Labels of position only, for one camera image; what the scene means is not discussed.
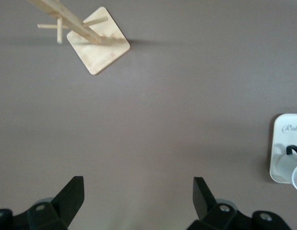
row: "black plastic part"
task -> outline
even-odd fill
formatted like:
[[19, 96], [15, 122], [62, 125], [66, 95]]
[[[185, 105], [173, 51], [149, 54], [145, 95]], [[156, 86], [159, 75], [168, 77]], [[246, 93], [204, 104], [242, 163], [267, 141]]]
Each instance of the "black plastic part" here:
[[75, 176], [51, 202], [14, 217], [9, 209], [0, 209], [0, 230], [67, 230], [83, 201], [83, 177]]
[[69, 226], [85, 198], [82, 176], [75, 176], [51, 201], [58, 216]]
[[0, 209], [0, 230], [9, 227], [12, 221], [12, 212], [9, 209]]
[[193, 205], [199, 220], [202, 220], [216, 204], [216, 199], [203, 177], [195, 177], [193, 180]]
[[217, 203], [202, 177], [195, 177], [193, 203], [199, 220], [187, 230], [291, 230], [278, 215], [254, 212], [252, 218], [229, 204]]
[[297, 146], [296, 145], [289, 145], [286, 148], [287, 155], [293, 154], [292, 150], [294, 150], [297, 153]]
[[[266, 220], [261, 215], [269, 215], [271, 219]], [[262, 230], [290, 230], [289, 226], [277, 214], [268, 211], [256, 211], [253, 213], [255, 227]]]

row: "black hook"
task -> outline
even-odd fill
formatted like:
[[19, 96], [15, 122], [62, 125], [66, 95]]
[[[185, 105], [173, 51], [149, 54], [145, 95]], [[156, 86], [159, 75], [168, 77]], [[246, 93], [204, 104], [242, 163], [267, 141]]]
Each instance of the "black hook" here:
[[296, 145], [287, 146], [286, 148], [287, 155], [293, 154], [292, 150], [294, 150], [297, 153], [297, 146]]

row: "gray floor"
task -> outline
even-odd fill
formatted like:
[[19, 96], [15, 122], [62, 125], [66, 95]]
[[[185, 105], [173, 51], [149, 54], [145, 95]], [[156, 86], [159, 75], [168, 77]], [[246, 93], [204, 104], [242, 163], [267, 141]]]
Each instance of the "gray floor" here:
[[106, 7], [132, 48], [92, 76], [36, 27], [54, 19], [0, 0], [0, 207], [83, 175], [71, 230], [184, 230], [202, 176], [297, 230], [297, 191], [268, 172], [273, 120], [297, 113], [297, 1], [61, 2], [82, 19]]

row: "white stand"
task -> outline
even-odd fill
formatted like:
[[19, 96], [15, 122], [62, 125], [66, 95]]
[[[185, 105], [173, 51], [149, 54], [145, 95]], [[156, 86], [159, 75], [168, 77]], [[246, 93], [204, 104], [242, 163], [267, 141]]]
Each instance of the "white stand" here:
[[286, 155], [286, 147], [297, 146], [297, 114], [280, 115], [274, 123], [273, 141], [271, 150], [270, 176], [282, 184], [289, 184], [277, 171], [277, 163], [281, 156]]
[[70, 28], [68, 41], [92, 75], [96, 75], [130, 49], [130, 45], [108, 11], [100, 7], [82, 21], [59, 0], [27, 0], [57, 19], [57, 25], [39, 24], [38, 28], [57, 29], [62, 43], [62, 29]]

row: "white base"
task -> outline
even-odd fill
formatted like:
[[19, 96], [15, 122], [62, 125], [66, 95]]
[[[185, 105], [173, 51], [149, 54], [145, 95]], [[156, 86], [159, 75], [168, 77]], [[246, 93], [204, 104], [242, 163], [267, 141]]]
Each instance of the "white base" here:
[[90, 26], [99, 36], [102, 36], [100, 45], [91, 44], [74, 31], [67, 35], [68, 41], [92, 75], [101, 72], [130, 49], [128, 41], [104, 7], [97, 9], [84, 22], [104, 16], [108, 17], [107, 21]]
[[286, 147], [289, 145], [297, 146], [297, 114], [280, 115], [274, 123], [270, 176], [278, 183], [289, 184], [276, 169], [279, 158], [286, 154]]

